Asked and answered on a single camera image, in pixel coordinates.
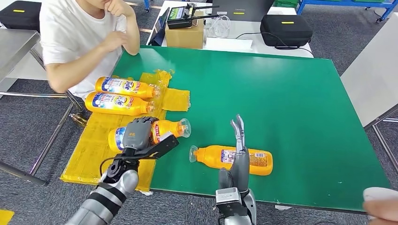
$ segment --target detergent bottle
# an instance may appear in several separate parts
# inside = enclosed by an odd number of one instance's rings
[[[119,127],[109,132],[108,143],[113,151],[123,150],[123,135],[126,127]],[[175,137],[189,137],[191,135],[191,125],[187,119],[178,122],[159,120],[152,124],[151,138],[153,143],[159,143],[161,137],[167,132],[171,132]]]
[[[212,168],[231,169],[236,154],[235,147],[226,147],[220,145],[211,145],[206,148],[191,146],[189,151],[189,161],[202,162]],[[269,175],[272,172],[272,155],[268,151],[249,149],[250,174]]]
[[[154,98],[161,93],[160,88],[153,84],[110,77],[100,77],[95,83],[95,90],[139,98]]]
[[[84,101],[88,110],[94,113],[107,113],[138,116],[154,111],[154,103],[137,97],[91,92]]]

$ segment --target clear bottle cap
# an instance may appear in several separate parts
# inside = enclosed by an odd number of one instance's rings
[[[154,101],[148,102],[148,104],[146,105],[146,113],[153,113],[154,111],[155,111],[155,102]]]
[[[152,97],[154,98],[157,98],[157,97],[159,97],[161,95],[161,88],[159,87],[159,86],[157,86],[157,85],[154,85],[153,86],[153,90],[152,90]]]
[[[178,122],[178,133],[182,137],[189,137],[191,136],[191,124],[189,121],[184,118]]]
[[[191,163],[197,161],[197,157],[196,157],[197,150],[198,150],[198,147],[196,147],[195,145],[191,146],[191,149],[189,150],[189,161]]]

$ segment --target brown cardboard box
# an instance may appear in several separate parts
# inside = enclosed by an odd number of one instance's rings
[[[201,16],[203,12],[195,12],[195,16]],[[197,26],[190,28],[169,29],[166,26],[166,43],[168,47],[179,48],[203,48],[203,19],[198,20]]]

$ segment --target black carrying case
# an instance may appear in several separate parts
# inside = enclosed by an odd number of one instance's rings
[[[273,34],[261,35],[266,45],[276,48],[304,46],[310,42],[313,33],[300,15],[265,15],[261,20],[260,31]]]
[[[0,22],[8,29],[40,32],[40,2],[15,1],[0,11]]]

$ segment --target blue shelf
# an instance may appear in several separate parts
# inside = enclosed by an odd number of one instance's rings
[[[387,18],[388,14],[392,12],[394,7],[397,5],[398,0],[386,0],[385,2],[361,2],[352,0],[341,0],[341,1],[326,1],[326,0],[299,0],[299,8],[297,14],[300,15],[305,5],[325,5],[325,6],[357,6],[357,7],[376,7],[386,8],[386,12],[380,17],[380,21]]]

